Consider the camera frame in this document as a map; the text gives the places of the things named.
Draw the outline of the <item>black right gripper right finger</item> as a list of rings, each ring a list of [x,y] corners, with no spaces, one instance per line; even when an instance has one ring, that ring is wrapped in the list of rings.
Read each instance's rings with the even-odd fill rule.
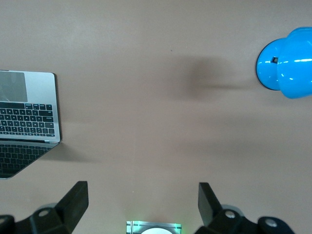
[[[253,223],[232,206],[223,207],[206,182],[199,183],[198,209],[203,226],[194,234],[295,234],[279,218],[262,216]]]

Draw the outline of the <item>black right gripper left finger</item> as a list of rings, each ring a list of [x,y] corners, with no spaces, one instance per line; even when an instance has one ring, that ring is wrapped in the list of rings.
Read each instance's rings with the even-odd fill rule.
[[[54,207],[41,208],[19,222],[0,215],[0,234],[72,234],[87,208],[88,183],[78,181]]]

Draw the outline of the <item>grey aluminium laptop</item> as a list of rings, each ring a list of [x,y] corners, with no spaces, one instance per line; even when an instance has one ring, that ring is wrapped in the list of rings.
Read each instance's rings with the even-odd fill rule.
[[[0,179],[9,179],[59,145],[56,75],[0,70]]]

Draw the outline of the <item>blue desk lamp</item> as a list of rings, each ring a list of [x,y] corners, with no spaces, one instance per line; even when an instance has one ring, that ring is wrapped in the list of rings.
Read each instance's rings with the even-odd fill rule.
[[[299,27],[267,44],[256,62],[266,88],[290,99],[312,96],[312,27]]]

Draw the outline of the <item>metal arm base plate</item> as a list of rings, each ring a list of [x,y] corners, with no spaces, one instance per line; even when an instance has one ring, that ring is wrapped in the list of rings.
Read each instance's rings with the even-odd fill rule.
[[[160,223],[147,221],[126,221],[126,234],[181,234],[179,223]]]

